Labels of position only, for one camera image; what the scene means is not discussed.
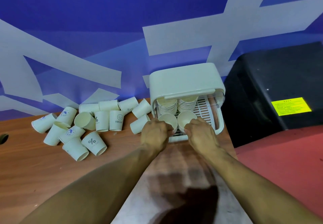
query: person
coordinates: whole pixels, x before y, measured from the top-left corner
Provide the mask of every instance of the person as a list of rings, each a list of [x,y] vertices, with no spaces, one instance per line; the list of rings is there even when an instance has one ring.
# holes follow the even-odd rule
[[[71,183],[21,223],[112,222],[145,169],[165,149],[172,130],[171,125],[157,119],[147,122],[138,149]],[[253,223],[323,223],[287,192],[231,157],[202,118],[192,119],[185,132],[189,143],[216,169]]]

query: brown wood table top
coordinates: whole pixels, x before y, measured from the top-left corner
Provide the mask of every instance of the brown wood table top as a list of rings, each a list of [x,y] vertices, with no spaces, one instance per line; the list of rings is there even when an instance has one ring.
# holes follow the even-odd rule
[[[136,120],[130,113],[125,116],[122,131],[99,132],[108,145],[102,155],[90,153],[76,162],[62,150],[62,143],[54,147],[43,143],[46,134],[39,134],[30,124],[39,117],[0,122],[0,135],[9,134],[7,142],[0,145],[0,223],[18,223],[60,189],[139,145],[140,134],[130,130],[130,123]],[[226,128],[218,139],[236,158]],[[203,207],[201,203],[216,205],[214,185],[209,166],[187,141],[170,143],[147,168],[113,223],[171,223],[169,218],[182,219],[183,208]],[[208,208],[203,208],[200,216],[206,215]],[[214,218],[215,210],[210,212]]]

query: red floor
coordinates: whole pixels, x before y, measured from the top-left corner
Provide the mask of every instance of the red floor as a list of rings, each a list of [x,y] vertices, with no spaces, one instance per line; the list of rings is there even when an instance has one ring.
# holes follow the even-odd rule
[[[323,218],[323,126],[280,132],[236,153],[240,162]]]

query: black hole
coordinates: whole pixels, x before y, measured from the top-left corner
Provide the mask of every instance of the black hole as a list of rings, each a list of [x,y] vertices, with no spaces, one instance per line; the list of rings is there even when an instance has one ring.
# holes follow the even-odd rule
[[[3,135],[0,135],[0,145],[5,143],[8,139],[9,135],[8,134],[3,134]]]

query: yellow note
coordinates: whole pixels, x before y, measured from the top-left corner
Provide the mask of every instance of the yellow note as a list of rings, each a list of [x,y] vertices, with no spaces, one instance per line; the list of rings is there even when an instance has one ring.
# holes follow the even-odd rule
[[[306,104],[303,97],[287,99],[287,100],[277,100],[272,101],[278,116],[302,113],[302,112],[311,112],[311,108]]]

